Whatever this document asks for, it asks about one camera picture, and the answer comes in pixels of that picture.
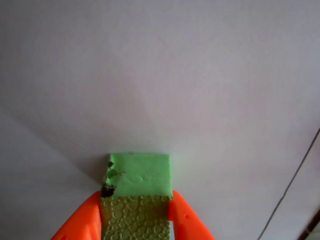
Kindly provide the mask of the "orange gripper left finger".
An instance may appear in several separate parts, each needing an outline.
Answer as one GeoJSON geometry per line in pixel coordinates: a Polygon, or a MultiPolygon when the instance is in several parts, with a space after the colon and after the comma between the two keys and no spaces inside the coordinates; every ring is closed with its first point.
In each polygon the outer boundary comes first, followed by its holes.
{"type": "Polygon", "coordinates": [[[91,195],[69,217],[52,240],[101,240],[102,215],[99,191],[91,195]]]}

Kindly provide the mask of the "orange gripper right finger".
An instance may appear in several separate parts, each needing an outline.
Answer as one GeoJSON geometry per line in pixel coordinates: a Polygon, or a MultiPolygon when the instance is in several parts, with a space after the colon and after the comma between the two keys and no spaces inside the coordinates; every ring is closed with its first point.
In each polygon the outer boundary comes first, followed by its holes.
{"type": "Polygon", "coordinates": [[[215,240],[196,212],[177,191],[173,191],[173,199],[168,205],[168,219],[173,223],[175,240],[215,240]]]}

